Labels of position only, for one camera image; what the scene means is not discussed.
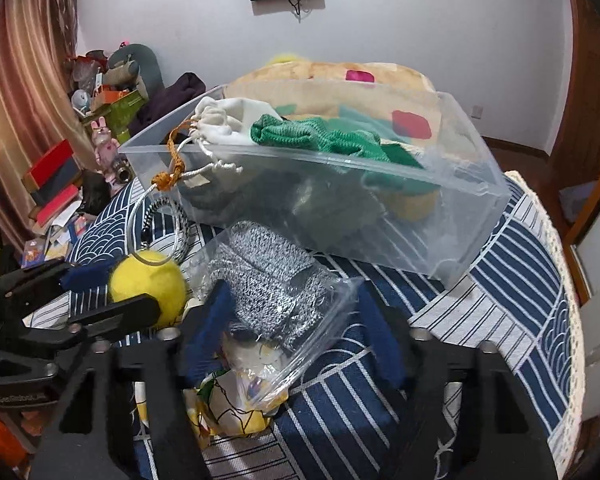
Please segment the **red flat box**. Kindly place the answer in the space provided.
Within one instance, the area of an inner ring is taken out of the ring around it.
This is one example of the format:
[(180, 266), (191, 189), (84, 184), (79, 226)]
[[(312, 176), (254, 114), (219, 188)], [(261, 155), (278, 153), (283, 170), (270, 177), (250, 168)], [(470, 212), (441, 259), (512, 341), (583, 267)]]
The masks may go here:
[(29, 193), (50, 194), (59, 192), (73, 183), (82, 169), (74, 158), (74, 151), (68, 140), (63, 140), (33, 164), (23, 175), (22, 183)]

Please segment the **pink rabbit figurine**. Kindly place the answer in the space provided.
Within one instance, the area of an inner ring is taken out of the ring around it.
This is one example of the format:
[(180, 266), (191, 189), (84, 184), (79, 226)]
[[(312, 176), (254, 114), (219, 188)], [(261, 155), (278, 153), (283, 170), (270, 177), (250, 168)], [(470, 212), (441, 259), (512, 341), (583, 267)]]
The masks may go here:
[(107, 126), (106, 118), (100, 116), (97, 120), (91, 121), (92, 144), (94, 146), (94, 156), (102, 175), (111, 183), (116, 178), (114, 176), (114, 161), (118, 157), (120, 144), (116, 137), (111, 133)]

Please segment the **colourful patchwork blanket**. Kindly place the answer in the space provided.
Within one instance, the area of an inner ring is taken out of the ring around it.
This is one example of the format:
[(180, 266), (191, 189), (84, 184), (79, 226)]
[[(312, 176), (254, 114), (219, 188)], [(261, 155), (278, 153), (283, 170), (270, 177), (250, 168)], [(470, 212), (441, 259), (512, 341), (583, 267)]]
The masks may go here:
[(234, 80), (224, 96), (267, 102), (287, 119), (317, 116), (344, 131), (373, 131), (416, 148), (434, 146), (442, 122), (431, 81), (394, 63), (278, 62)]

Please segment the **grey plush toy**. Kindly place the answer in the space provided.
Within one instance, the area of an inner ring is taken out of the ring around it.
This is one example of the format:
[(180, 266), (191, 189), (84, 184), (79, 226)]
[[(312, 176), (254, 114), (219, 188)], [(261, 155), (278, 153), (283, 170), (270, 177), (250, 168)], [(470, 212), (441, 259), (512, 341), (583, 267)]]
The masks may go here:
[(145, 100), (164, 89), (157, 57), (144, 44), (127, 44), (114, 51), (108, 58), (102, 83), (110, 87), (134, 87)]

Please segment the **pink striped curtain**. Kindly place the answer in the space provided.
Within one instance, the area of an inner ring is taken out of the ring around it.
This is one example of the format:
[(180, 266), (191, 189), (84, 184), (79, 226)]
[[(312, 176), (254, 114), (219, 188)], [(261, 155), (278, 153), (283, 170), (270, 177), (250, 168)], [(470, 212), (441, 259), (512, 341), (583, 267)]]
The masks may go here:
[(0, 229), (17, 250), (31, 237), (30, 167), (61, 141), (96, 165), (69, 98), (77, 24), (76, 0), (0, 0)]

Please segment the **dark purple garment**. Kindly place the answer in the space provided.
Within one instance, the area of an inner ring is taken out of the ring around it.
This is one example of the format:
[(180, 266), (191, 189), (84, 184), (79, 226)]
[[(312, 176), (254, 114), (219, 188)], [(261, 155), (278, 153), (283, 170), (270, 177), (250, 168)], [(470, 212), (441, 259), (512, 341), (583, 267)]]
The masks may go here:
[(206, 84), (194, 73), (185, 73), (169, 87), (159, 90), (136, 113), (129, 124), (135, 136), (166, 114), (207, 91)]

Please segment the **grey knit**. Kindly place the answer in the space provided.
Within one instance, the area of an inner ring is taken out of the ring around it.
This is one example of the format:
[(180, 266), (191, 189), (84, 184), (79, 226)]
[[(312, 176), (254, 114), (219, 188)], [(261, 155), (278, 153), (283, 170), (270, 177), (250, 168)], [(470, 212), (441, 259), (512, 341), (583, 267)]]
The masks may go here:
[(242, 220), (192, 252), (181, 270), (204, 300), (217, 282), (233, 304), (222, 353), (250, 408), (272, 411), (343, 333), (360, 278), (343, 278), (262, 224)]

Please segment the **clear plastic storage box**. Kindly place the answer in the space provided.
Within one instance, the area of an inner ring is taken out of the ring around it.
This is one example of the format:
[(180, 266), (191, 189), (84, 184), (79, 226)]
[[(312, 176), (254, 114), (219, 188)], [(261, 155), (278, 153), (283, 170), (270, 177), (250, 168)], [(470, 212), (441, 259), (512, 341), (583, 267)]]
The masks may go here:
[[(216, 87), (158, 119), (122, 151), (143, 185), (168, 169), (166, 136)], [(194, 220), (229, 226), (252, 220), (317, 252), (427, 274), (455, 283), (469, 268), (509, 200), (509, 189), (483, 138), (447, 93), (431, 148), (402, 144), (422, 169), (357, 157), (255, 146), (212, 146), (241, 174), (208, 172), (181, 180), (175, 196)], [(209, 159), (195, 144), (181, 151), (186, 170)]]

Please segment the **yellow plush item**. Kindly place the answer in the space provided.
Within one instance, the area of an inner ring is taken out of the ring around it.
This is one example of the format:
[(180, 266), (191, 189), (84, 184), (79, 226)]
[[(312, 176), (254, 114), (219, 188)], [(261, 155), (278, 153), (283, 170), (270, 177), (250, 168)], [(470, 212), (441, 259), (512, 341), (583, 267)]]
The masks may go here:
[(270, 58), (268, 60), (268, 65), (275, 65), (275, 64), (283, 64), (283, 63), (289, 63), (289, 62), (296, 62), (296, 61), (301, 61), (302, 57), (293, 53), (281, 53), (281, 54), (276, 54), (274, 56), (272, 56), (272, 58)]

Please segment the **green cardboard box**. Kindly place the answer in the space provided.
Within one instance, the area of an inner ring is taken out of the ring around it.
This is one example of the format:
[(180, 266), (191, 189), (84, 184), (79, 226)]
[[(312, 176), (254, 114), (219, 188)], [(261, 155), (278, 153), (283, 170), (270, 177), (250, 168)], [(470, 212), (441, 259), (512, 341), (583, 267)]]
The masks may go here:
[(88, 136), (92, 135), (91, 121), (103, 117), (112, 135), (120, 143), (124, 143), (131, 137), (129, 126), (137, 112), (145, 105), (146, 100), (140, 92), (134, 90), (122, 96), (112, 103), (99, 107), (94, 114), (86, 116), (81, 120), (81, 125)]

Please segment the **green knitted cloth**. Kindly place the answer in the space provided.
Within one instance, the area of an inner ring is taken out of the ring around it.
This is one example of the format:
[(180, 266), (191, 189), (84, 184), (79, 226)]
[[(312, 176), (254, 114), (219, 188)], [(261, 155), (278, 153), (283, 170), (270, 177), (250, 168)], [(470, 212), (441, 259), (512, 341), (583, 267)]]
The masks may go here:
[(378, 133), (365, 129), (343, 131), (321, 117), (288, 120), (264, 114), (250, 127), (250, 138), (272, 148), (330, 153), (422, 169), (402, 144), (385, 142)]

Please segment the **brown wooden door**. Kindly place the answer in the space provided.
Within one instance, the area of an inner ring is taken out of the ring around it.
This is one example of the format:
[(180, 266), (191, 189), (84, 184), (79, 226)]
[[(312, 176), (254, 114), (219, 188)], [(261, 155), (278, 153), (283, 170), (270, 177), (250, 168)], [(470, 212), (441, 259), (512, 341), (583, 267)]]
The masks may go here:
[(568, 94), (550, 154), (557, 191), (594, 182), (573, 221), (560, 222), (564, 240), (578, 242), (600, 212), (600, 14), (592, 0), (570, 0), (572, 57)]

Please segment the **navy white patterned tablecloth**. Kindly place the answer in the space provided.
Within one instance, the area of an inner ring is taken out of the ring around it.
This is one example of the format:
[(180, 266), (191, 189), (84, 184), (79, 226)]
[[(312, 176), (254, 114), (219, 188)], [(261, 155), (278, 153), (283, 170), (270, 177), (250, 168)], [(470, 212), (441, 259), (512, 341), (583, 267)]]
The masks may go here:
[[(78, 270), (132, 262), (153, 232), (194, 302), (180, 325), (91, 336), (92, 286), (35, 479), (559, 479), (578, 436), (582, 328), (532, 189), (466, 274), (435, 278), (303, 250), (265, 226), (182, 223), (131, 184), (79, 241)], [(140, 214), (157, 219), (142, 226)]]

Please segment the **white drawstring pouch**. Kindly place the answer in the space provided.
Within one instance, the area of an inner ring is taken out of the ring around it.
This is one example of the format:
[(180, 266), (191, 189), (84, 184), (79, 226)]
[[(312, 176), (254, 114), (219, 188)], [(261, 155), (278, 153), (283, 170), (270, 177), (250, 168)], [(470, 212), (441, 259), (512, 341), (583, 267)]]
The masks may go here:
[[(183, 119), (166, 136), (170, 164), (167, 170), (152, 177), (151, 185), (160, 192), (166, 192), (181, 180), (204, 180), (208, 172), (241, 174), (244, 168), (219, 158), (212, 151), (212, 146), (255, 146), (256, 142), (251, 139), (251, 127), (265, 115), (280, 119), (276, 110), (263, 101), (246, 98), (216, 100), (205, 96), (193, 114)], [(181, 151), (187, 144), (197, 145), (209, 161), (198, 169), (186, 170)]]

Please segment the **yellow tennis ball with cord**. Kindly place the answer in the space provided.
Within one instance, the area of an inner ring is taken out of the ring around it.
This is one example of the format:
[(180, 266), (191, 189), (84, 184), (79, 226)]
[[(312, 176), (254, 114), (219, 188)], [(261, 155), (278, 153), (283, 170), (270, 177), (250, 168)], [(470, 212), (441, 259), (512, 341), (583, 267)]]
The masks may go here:
[(169, 196), (156, 198), (143, 216), (143, 232), (152, 232), (152, 220), (163, 208), (169, 209), (173, 217), (174, 245), (170, 255), (150, 249), (149, 242), (143, 242), (140, 249), (129, 248), (129, 255), (117, 264), (108, 283), (108, 292), (114, 301), (143, 294), (157, 300), (160, 314), (155, 328), (173, 325), (186, 300), (185, 278), (180, 269), (189, 242), (189, 221), (185, 210)]

